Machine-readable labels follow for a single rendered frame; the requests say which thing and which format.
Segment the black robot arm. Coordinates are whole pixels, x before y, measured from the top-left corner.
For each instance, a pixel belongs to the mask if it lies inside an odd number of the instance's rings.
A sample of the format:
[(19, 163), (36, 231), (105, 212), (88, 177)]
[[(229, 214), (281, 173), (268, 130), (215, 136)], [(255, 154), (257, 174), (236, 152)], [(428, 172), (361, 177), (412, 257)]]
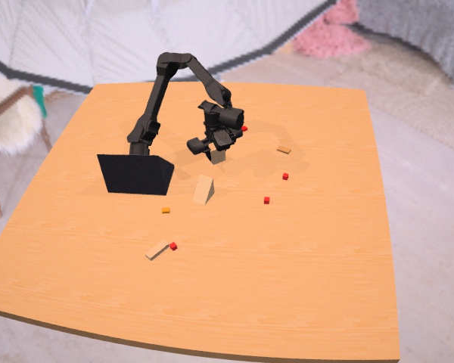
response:
[[(160, 129), (157, 116), (170, 79), (178, 70), (190, 68), (196, 77), (203, 83), (209, 97), (217, 104), (205, 99), (197, 108), (204, 110), (204, 122), (209, 126), (223, 126), (219, 131), (212, 129), (209, 140), (217, 151), (229, 149), (236, 142), (235, 132), (229, 133), (225, 128), (241, 130), (244, 125), (244, 110), (232, 106), (232, 93), (225, 86), (217, 82), (191, 53), (164, 52), (157, 60), (157, 78), (151, 90), (144, 114), (137, 120), (135, 127), (127, 136), (129, 154), (150, 155), (148, 146)], [(220, 106), (223, 108), (221, 108)], [(141, 139), (141, 140), (140, 140)]]

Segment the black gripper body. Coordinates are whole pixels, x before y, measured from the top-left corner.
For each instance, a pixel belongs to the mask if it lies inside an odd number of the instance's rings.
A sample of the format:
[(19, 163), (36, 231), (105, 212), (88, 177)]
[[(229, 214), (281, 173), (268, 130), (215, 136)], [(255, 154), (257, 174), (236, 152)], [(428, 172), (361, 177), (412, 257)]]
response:
[[(186, 146), (187, 148), (194, 154), (194, 155), (197, 155), (197, 154), (200, 154), (202, 152), (204, 152), (204, 150), (207, 150), (209, 149), (209, 144), (210, 143), (213, 143), (212, 141), (210, 142), (209, 140), (209, 134), (212, 133), (212, 129), (216, 129), (216, 131), (219, 131), (223, 126), (221, 125), (221, 123), (217, 126), (209, 126), (207, 125), (204, 121), (203, 121), (203, 124), (205, 125), (205, 132), (204, 134), (206, 135), (206, 137), (204, 139), (199, 139), (199, 138), (193, 138), (191, 140), (188, 140)], [(234, 129), (230, 129), (230, 128), (225, 128), (225, 130), (229, 133), (233, 133), (235, 132), (236, 134), (236, 139), (237, 138), (240, 138), (243, 136), (243, 131), (242, 129), (237, 131), (237, 130), (234, 130)]]

